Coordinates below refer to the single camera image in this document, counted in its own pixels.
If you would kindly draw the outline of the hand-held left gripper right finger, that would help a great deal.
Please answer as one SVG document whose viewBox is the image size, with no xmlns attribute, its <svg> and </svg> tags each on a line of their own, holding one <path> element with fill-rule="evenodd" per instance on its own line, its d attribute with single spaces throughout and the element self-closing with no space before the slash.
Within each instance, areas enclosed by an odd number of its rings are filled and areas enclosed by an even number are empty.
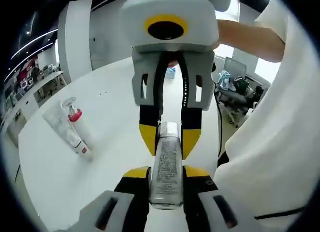
<svg viewBox="0 0 320 232">
<path fill-rule="evenodd" d="M 183 167 L 183 211 L 190 232 L 254 232 L 249 210 L 226 191 L 218 189 L 203 169 Z"/>
</svg>

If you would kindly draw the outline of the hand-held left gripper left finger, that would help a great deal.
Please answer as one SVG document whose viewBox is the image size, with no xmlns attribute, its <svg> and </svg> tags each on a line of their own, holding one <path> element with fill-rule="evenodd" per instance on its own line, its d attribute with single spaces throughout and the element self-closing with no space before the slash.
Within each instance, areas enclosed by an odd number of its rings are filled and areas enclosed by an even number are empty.
<svg viewBox="0 0 320 232">
<path fill-rule="evenodd" d="M 143 232 L 150 211 L 152 168 L 128 171 L 114 191 L 105 191 L 89 203 L 74 225 L 76 232 Z"/>
</svg>

